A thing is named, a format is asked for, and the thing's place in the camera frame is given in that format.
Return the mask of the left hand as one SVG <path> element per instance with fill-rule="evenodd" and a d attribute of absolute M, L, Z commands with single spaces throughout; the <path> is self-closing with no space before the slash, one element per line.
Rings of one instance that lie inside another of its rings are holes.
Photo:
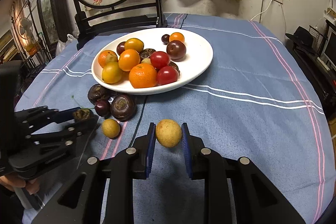
<path fill-rule="evenodd" d="M 35 194 L 40 189 L 40 184 L 37 179 L 26 182 L 22 178 L 19 178 L 16 174 L 8 174 L 6 176 L 1 176 L 1 185 L 8 190 L 14 191 L 14 188 L 25 188 L 30 195 Z"/>

